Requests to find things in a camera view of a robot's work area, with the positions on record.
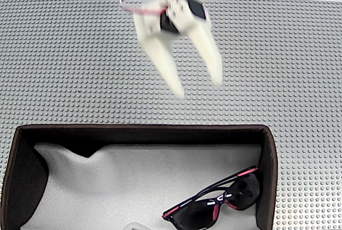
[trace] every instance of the white object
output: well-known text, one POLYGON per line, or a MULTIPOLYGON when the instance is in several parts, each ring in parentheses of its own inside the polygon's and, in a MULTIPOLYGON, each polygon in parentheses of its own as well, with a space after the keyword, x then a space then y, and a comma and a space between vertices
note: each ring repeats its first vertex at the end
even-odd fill
MULTIPOLYGON (((127 229, 131 222, 176 230, 162 219, 165 210, 257 165, 261 153, 256 145, 118 145, 85 158, 52 144, 35 149, 47 162, 49 178, 41 202, 21 230, 132 230, 127 229)), ((246 211, 223 205, 215 229, 258 229, 255 205, 246 211)))
POLYGON ((184 98, 184 90, 168 46, 181 35, 189 36, 206 62, 213 83, 222 84, 222 59, 211 33, 209 14, 201 0, 151 0, 140 9, 128 9, 134 13, 134 24, 142 49, 177 97, 184 98), (167 30, 161 24, 161 14, 164 12, 176 31, 167 30))
POLYGON ((147 226, 140 224, 138 222, 129 223, 122 230, 150 230, 147 226))

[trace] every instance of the gray lego baseplate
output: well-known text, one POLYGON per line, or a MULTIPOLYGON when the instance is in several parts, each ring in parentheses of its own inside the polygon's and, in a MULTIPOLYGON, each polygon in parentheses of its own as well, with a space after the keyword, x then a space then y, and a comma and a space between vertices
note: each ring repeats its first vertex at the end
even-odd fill
POLYGON ((118 2, 0 1, 1 180, 18 125, 265 124, 279 159, 274 229, 342 229, 342 3, 204 0, 224 85, 184 37, 177 100, 118 2))

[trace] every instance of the black sunglasses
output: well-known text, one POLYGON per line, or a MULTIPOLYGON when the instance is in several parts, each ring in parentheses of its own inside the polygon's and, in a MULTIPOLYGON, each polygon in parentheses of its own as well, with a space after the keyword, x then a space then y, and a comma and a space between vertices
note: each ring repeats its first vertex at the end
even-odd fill
POLYGON ((173 206, 162 215, 178 230, 205 230, 212 227, 218 217, 222 204, 235 210, 245 210, 258 199, 260 187, 253 166, 226 177, 200 191, 193 197, 173 206), (222 187, 233 182, 229 187, 222 187), (216 198, 198 200, 202 196, 216 191, 224 191, 216 198))

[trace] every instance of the red cable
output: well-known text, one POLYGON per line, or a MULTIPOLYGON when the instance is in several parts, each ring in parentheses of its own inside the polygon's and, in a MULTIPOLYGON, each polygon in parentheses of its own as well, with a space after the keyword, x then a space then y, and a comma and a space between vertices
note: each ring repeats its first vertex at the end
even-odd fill
POLYGON ((128 4, 123 3, 124 0, 120 0, 121 6, 130 12, 137 13, 137 14, 151 14, 151 15, 161 15, 163 14, 167 7, 163 7, 159 10, 148 10, 148 9, 143 9, 141 7, 131 7, 128 4))

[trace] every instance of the white foam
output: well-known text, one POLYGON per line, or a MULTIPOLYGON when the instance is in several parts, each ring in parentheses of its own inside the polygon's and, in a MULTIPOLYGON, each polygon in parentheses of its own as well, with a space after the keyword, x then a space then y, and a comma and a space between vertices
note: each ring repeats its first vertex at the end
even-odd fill
MULTIPOLYGON (((107 146, 90 158, 37 144, 49 167, 43 198, 21 230, 175 230, 162 213, 202 188, 257 165, 257 146, 107 146)), ((212 230, 255 230, 255 206, 222 206, 212 230)))

